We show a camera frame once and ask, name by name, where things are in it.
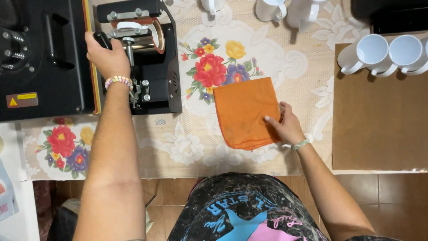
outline orange cloth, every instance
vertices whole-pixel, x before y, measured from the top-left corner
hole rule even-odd
[[[214,88],[218,122],[226,144],[254,150],[280,142],[266,115],[279,120],[281,113],[270,77]]]

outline press handle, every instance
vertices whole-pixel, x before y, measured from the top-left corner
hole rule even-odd
[[[101,45],[103,48],[107,48],[109,50],[113,50],[111,46],[110,40],[107,38],[107,34],[104,32],[95,32],[94,39]]]

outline graphic print shirt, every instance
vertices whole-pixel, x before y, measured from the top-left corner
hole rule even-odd
[[[350,241],[392,240],[359,236]],[[168,241],[328,241],[328,238],[296,195],[275,177],[225,173],[206,178],[195,187]]]

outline person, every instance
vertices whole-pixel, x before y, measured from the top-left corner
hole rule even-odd
[[[102,48],[85,34],[87,57],[104,78],[130,76],[120,41]],[[95,132],[74,241],[146,240],[145,204],[137,164],[129,88],[112,83]],[[266,117],[283,141],[305,140],[291,106],[282,120]],[[355,200],[310,143],[297,149],[315,205],[332,241],[387,241],[378,237]],[[169,241],[327,241],[299,198],[268,175],[225,173],[200,181],[191,192]]]

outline tiled floor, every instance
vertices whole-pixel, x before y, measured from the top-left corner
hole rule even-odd
[[[406,241],[428,240],[428,174],[361,174],[336,176],[355,198],[378,235]],[[327,231],[303,176],[278,177],[302,200],[309,213]],[[147,211],[154,222],[148,241],[164,241],[186,204],[196,178],[142,179],[145,202],[157,197]],[[58,195],[79,197],[83,181],[57,182]]]

